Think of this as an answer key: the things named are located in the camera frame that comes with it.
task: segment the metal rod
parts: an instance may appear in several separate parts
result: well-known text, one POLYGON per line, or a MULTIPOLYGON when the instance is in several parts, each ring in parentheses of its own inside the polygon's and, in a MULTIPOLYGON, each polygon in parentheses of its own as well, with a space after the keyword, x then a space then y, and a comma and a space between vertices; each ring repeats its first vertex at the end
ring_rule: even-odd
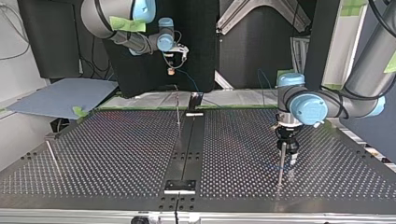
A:
POLYGON ((49 147, 49 153, 54 161, 57 161, 55 154, 53 153, 52 146, 50 145, 50 141, 46 141, 47 146, 49 147))
POLYGON ((282 150, 280 154, 279 182, 278 182, 279 186, 282 186, 283 169, 285 168, 285 157, 286 157, 286 143, 282 143, 282 150))

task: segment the black cable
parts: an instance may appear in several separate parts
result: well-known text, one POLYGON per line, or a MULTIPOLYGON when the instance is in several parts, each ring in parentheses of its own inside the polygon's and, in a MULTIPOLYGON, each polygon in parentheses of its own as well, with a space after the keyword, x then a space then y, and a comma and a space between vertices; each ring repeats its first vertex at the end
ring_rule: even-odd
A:
MULTIPOLYGON (((389 27, 389 25, 385 22, 384 18, 382 17, 382 15, 380 14, 380 12, 378 11, 378 8, 375 5, 374 0, 369 0, 369 4, 371 9, 373 10, 375 17, 378 19, 378 22, 384 27, 384 29, 386 29, 391 35, 393 35, 396 38, 396 33, 389 27)), ((352 100, 359 100, 359 101, 373 101, 373 100, 378 100, 379 98, 385 96, 386 94, 388 94, 390 92, 390 90, 393 89, 394 85, 396 84, 396 77, 393 78, 392 82, 390 83, 389 87, 382 92, 381 94, 379 94, 378 96, 374 96, 374 97, 366 97, 366 96, 360 96, 352 91, 350 91, 348 88, 344 88, 344 90, 348 93, 348 94, 344 94, 340 91, 335 91, 332 90, 330 88, 327 88, 325 86, 320 86, 321 90, 326 90, 326 91, 331 91, 337 95, 339 95, 340 97, 346 97, 352 100)))
POLYGON ((373 100, 378 100, 379 98, 381 98, 381 97, 387 95, 387 94, 393 89, 393 87, 394 87, 395 84, 396 84, 396 76, 393 78, 393 80, 392 80, 392 82, 390 83, 389 87, 388 87, 383 93, 379 94, 378 96, 374 96, 374 97, 360 96, 360 95, 358 95, 358 94, 355 94, 355 93, 351 92, 350 90, 348 90, 348 89, 345 88, 345 87, 344 87, 344 90, 345 90, 349 95, 344 94, 344 93, 342 93, 342 92, 340 92, 340 91, 332 90, 332 89, 330 89, 330 88, 328 88, 328 87, 325 87, 325 86, 320 86, 320 89, 321 89, 321 90, 326 90, 326 91, 331 91, 331 92, 333 92, 333 93, 335 93, 335 94, 337 94, 337 95, 341 95, 341 96, 343 96, 343 97, 346 97, 346 98, 349 98, 349 99, 352 99, 352 100, 373 101, 373 100))
POLYGON ((328 94, 326 91, 320 91, 320 93, 329 97, 330 99, 332 99, 334 102, 336 102, 340 106, 337 115, 335 115, 336 118, 338 118, 341 115, 341 112, 344 111, 344 113, 346 114, 345 119, 349 119, 349 113, 347 112, 347 109, 344 107, 343 96, 338 95, 340 97, 340 100, 337 100, 334 97, 332 97, 330 94, 328 94))
POLYGON ((92 48, 91 48, 91 60, 92 60, 92 64, 93 64, 93 66, 95 66, 95 68, 98 70, 98 71, 100 71, 100 72, 107 72, 109 69, 110 69, 110 60, 108 60, 108 62, 107 62, 107 68, 105 68, 105 69, 101 69, 97 64, 96 64, 96 62, 95 62, 95 59, 94 59, 94 51, 95 51, 95 42, 96 42, 96 36, 92 36, 92 48))
POLYGON ((296 63, 297 73, 300 73, 300 71, 298 69, 296 51, 294 49, 294 31, 295 31, 294 25, 295 25, 295 22, 296 22, 296 17, 297 17, 297 12, 298 12, 299 7, 300 7, 300 4, 297 2, 297 6, 296 6, 296 9, 294 11, 294 16, 293 16, 293 23, 291 24, 291 29, 292 29, 292 31, 291 31, 291 51, 292 51, 292 53, 294 55, 294 62, 296 63))
POLYGON ((392 28, 390 28, 390 26, 385 22, 384 18, 382 17, 381 13, 378 11, 378 8, 375 5, 374 0, 369 0, 369 4, 379 23, 384 27, 384 29, 386 29, 391 35, 393 35, 393 37, 396 38, 395 31, 393 31, 392 28))
POLYGON ((0 61, 5 61, 5 60, 10 60, 10 59, 19 58, 19 57, 21 57, 23 54, 27 53, 27 51, 29 50, 29 48, 30 48, 30 44, 27 45, 27 48, 26 48, 26 50, 25 50, 24 52, 19 53, 19 54, 14 55, 14 56, 6 57, 6 58, 0 58, 0 61))

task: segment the end effector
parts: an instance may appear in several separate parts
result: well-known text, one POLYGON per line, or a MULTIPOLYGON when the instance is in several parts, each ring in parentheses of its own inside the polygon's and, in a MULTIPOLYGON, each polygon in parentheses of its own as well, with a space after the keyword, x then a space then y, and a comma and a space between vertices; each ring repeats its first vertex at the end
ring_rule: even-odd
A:
POLYGON ((161 18, 158 21, 159 33, 150 36, 114 30, 110 25, 110 17, 151 23, 155 14, 155 0, 85 0, 81 8, 82 20, 93 35, 111 39, 128 48, 133 55, 153 53, 156 50, 172 52, 180 48, 188 52, 187 47, 175 42, 174 23, 171 18, 161 18))

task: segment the silver table surface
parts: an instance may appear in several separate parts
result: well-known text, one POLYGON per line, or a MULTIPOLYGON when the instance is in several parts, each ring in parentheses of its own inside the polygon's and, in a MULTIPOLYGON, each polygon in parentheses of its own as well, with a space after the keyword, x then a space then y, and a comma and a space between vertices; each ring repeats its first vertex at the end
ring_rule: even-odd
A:
POLYGON ((0 173, 0 209, 396 215, 396 174, 330 123, 278 187, 275 110, 100 111, 0 173), (166 180, 195 195, 164 195, 166 180))

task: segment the thin metal pin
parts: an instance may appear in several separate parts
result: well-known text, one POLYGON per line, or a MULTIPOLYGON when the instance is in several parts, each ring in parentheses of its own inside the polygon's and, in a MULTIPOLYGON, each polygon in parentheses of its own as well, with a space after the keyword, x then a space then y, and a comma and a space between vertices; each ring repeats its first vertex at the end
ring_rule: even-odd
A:
POLYGON ((285 168, 285 157, 286 157, 286 143, 282 143, 282 150, 280 154, 279 182, 278 182, 279 186, 282 186, 283 169, 285 168))

